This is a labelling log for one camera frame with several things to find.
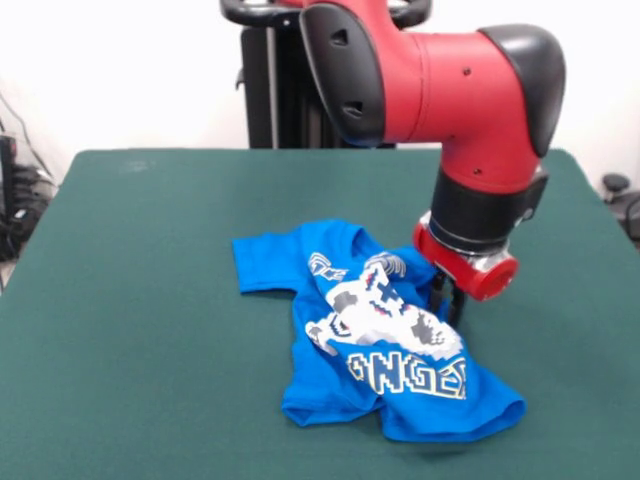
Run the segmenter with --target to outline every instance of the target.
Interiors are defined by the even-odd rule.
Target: blue t-shirt
[[[233,253],[242,293],[296,293],[282,401],[296,424],[378,411],[389,439],[470,442],[524,415],[523,398],[426,311],[435,269],[415,248],[387,251],[363,227],[327,220],[236,239]]]

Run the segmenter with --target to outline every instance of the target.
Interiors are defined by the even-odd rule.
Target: robot handle
[[[295,26],[307,0],[280,0],[249,4],[245,0],[220,0],[222,14],[230,21],[249,27]],[[391,19],[400,29],[423,23],[431,15],[432,0],[404,0],[404,5],[389,6]]]

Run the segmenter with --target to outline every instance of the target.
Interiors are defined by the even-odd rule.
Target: white wall
[[[218,0],[0,0],[0,89],[62,179],[87,148],[246,148],[240,28]],[[424,31],[508,22],[551,30],[568,84],[554,146],[593,185],[640,186],[640,29],[628,0],[435,0]],[[0,115],[9,123],[0,106]]]

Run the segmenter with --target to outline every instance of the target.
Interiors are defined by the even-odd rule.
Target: green felt tablecloth
[[[562,152],[513,235],[518,277],[461,328],[526,398],[517,427],[399,444],[375,415],[281,413],[291,296],[241,296],[231,240],[332,217],[407,244],[437,155],[79,155],[0,298],[0,479],[636,478],[640,260]]]

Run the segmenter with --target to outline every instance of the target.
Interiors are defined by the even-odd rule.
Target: red robot arm
[[[365,147],[442,144],[414,243],[475,299],[499,294],[517,270],[509,234],[533,216],[546,185],[540,159],[565,85],[557,40],[531,25],[402,32],[386,0],[305,4],[305,48],[336,128]]]

